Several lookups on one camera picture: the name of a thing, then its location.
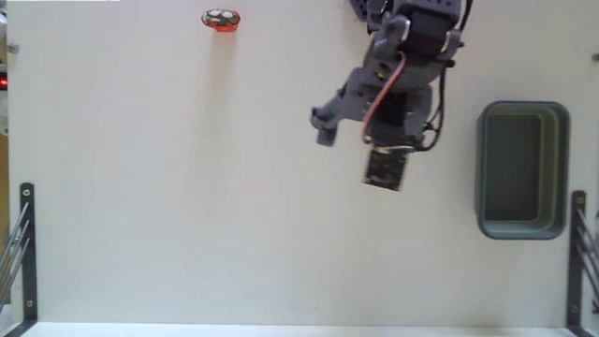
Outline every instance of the screw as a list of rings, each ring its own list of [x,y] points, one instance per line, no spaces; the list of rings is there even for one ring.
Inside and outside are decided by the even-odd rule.
[[[19,52],[19,45],[14,44],[14,43],[9,43],[7,45],[8,48],[8,52],[10,53],[18,53]]]

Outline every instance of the metal rack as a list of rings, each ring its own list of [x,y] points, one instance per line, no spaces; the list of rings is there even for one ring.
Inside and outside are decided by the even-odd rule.
[[[2,297],[5,298],[9,294],[17,271],[22,268],[23,322],[9,332],[7,337],[22,336],[37,322],[34,186],[31,183],[24,183],[21,185],[20,193],[21,213],[17,224],[11,231],[8,247],[0,264],[0,290],[2,290]],[[581,325],[584,273],[589,277],[595,298],[599,299],[599,246],[592,238],[589,231],[590,226],[587,224],[586,199],[586,193],[583,191],[576,191],[572,194],[566,327],[577,337],[593,336]]]
[[[0,310],[10,297],[10,289],[22,270],[23,322],[7,337],[26,333],[37,322],[37,267],[36,267],[36,204],[31,183],[20,187],[21,212],[11,230],[8,244],[0,261]]]
[[[570,210],[570,257],[568,261],[567,328],[578,337],[593,335],[582,328],[582,280],[586,273],[595,299],[599,299],[599,246],[592,238],[585,215],[587,194],[575,191]],[[593,301],[593,312],[596,312]]]

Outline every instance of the plastic container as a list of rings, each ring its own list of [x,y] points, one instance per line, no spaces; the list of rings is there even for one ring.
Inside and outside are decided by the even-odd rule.
[[[496,102],[478,121],[476,211],[498,240],[550,240],[565,227],[570,117],[553,102]]]

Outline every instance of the black metal frame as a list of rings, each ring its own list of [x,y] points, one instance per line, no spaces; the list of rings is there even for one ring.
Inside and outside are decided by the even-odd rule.
[[[23,336],[37,323],[37,264],[36,264],[36,204],[35,189],[32,183],[23,183],[19,190],[21,209],[26,203],[29,207],[23,221],[29,220],[25,239],[29,239],[29,247],[22,260],[22,311],[23,322],[5,337]]]
[[[31,183],[21,185],[21,209],[25,203],[29,203],[24,221],[29,220],[29,228],[25,238],[30,239],[30,246],[22,261],[23,322],[9,332],[6,337],[23,336],[37,323],[36,205],[34,192],[34,186]],[[577,337],[593,337],[590,332],[582,328],[580,317],[585,265],[583,256],[580,250],[577,249],[578,242],[582,240],[577,229],[579,226],[585,226],[578,212],[583,214],[586,212],[586,202],[587,194],[584,191],[575,191],[572,194],[566,327]]]
[[[583,241],[578,228],[585,227],[584,220],[579,212],[585,214],[587,206],[587,194],[584,191],[575,191],[572,194],[570,210],[570,257],[568,259],[568,297],[566,327],[577,337],[593,337],[593,335],[582,328],[580,312],[582,308],[582,280],[585,272],[583,252],[579,249],[579,243]]]

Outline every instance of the white table surface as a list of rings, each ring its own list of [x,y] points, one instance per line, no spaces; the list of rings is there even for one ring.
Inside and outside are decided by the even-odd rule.
[[[24,337],[564,337],[561,329],[353,328],[38,323]]]

